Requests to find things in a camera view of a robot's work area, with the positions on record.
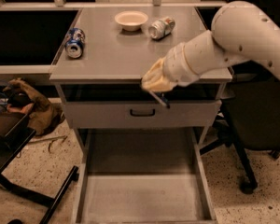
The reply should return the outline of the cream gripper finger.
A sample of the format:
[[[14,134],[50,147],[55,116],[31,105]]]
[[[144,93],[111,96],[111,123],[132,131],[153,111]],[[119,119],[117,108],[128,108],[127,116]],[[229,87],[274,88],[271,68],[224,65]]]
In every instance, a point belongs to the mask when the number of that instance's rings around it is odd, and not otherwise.
[[[164,65],[164,59],[159,58],[142,77],[141,80],[142,84],[150,85],[158,81],[162,76],[163,65]]]
[[[165,77],[161,77],[156,81],[148,81],[142,79],[141,87],[146,91],[153,92],[168,92],[171,91],[176,86],[176,83],[171,82],[169,79]]]

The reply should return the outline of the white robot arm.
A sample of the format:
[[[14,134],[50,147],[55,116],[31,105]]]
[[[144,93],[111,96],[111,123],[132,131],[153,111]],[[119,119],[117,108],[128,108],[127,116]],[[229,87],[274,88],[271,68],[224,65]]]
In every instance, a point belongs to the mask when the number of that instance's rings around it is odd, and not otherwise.
[[[142,77],[146,91],[186,87],[209,71],[253,61],[280,80],[280,28],[258,7],[235,1],[219,9],[211,28],[171,48]]]

